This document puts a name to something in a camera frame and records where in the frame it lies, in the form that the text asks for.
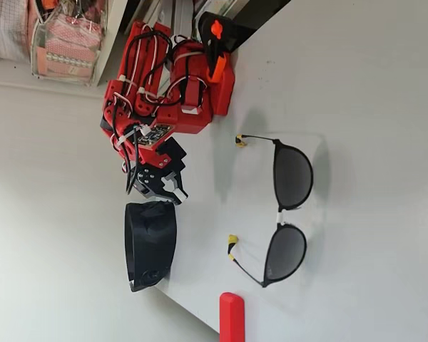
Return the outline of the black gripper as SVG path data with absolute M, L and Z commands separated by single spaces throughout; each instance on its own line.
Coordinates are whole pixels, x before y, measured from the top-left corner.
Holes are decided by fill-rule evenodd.
M 164 141 L 156 152 L 168 161 L 164 162 L 163 168 L 137 164 L 133 168 L 134 187 L 146 198 L 155 197 L 180 205 L 182 200 L 188 198 L 180 174 L 185 168 L 183 158 L 187 153 L 174 138 Z

